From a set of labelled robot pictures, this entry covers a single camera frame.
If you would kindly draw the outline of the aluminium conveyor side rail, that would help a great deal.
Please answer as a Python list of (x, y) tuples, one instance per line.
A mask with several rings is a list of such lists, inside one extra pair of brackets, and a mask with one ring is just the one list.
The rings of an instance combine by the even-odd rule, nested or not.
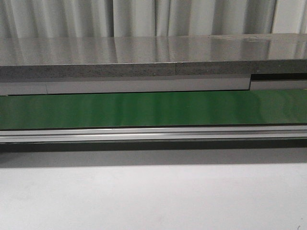
[(86, 128), (1, 131), (1, 143), (306, 138), (305, 125)]

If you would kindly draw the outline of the grey cabinet front panel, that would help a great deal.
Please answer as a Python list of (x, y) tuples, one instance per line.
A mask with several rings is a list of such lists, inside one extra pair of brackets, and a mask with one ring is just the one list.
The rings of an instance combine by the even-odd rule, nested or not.
[(305, 89), (305, 73), (2, 80), (1, 95)]

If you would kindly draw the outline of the grey curtain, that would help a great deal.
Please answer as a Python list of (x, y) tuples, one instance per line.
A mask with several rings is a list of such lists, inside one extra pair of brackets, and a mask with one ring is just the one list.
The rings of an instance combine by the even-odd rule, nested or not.
[(2, 38), (304, 34), (304, 0), (3, 0)]

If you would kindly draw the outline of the dark grey stone countertop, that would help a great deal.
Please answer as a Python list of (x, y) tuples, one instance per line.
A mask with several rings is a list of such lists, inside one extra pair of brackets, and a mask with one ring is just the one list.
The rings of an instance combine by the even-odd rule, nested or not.
[(305, 34), (4, 38), (1, 81), (305, 73)]

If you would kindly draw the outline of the green conveyor belt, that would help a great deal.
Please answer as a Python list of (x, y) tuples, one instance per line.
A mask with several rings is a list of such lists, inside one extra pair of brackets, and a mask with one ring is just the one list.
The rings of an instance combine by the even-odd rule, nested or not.
[(307, 92), (140, 92), (3, 96), (0, 127), (161, 127), (304, 124)]

